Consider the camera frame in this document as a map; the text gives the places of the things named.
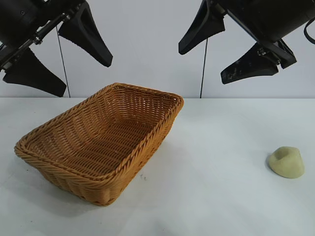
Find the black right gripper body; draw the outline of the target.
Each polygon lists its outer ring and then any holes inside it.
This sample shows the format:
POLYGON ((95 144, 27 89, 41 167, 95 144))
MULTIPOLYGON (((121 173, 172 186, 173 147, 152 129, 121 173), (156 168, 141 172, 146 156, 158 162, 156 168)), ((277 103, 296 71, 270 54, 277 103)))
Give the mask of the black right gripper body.
POLYGON ((213 0, 257 43, 257 54, 283 69, 296 63, 283 38, 315 17, 313 0, 213 0))

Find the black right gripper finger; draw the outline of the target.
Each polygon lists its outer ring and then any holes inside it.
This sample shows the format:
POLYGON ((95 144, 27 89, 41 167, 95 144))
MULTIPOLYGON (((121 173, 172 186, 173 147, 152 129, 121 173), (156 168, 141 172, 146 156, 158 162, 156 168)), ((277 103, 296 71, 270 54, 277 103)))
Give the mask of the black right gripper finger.
POLYGON ((267 49, 255 43, 241 58, 221 72, 222 83, 229 84, 250 77, 277 74, 277 64, 267 58, 268 54, 267 49))
POLYGON ((225 31, 226 10, 218 0, 203 0, 186 34, 178 43, 180 55, 184 55, 209 37, 225 31))

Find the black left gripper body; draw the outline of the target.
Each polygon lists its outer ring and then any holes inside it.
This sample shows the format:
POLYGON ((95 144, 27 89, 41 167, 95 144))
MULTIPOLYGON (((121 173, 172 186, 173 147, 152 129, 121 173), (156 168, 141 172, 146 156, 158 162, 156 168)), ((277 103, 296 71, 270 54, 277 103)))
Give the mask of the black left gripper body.
POLYGON ((59 23, 68 21, 83 0, 2 0, 0 2, 0 69, 7 70, 32 44, 59 23))

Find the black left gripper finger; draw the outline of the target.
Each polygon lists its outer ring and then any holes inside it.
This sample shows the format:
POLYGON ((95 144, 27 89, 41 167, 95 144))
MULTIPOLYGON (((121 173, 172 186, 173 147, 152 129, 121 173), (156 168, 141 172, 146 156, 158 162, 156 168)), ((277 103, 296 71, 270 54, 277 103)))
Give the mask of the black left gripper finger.
POLYGON ((74 15, 61 25, 58 33, 81 47, 103 66, 111 66, 113 56, 98 32, 87 2, 75 8, 74 15))
POLYGON ((31 51, 26 49, 17 62, 5 71, 3 81, 35 88, 62 97, 66 84, 47 69, 31 51))

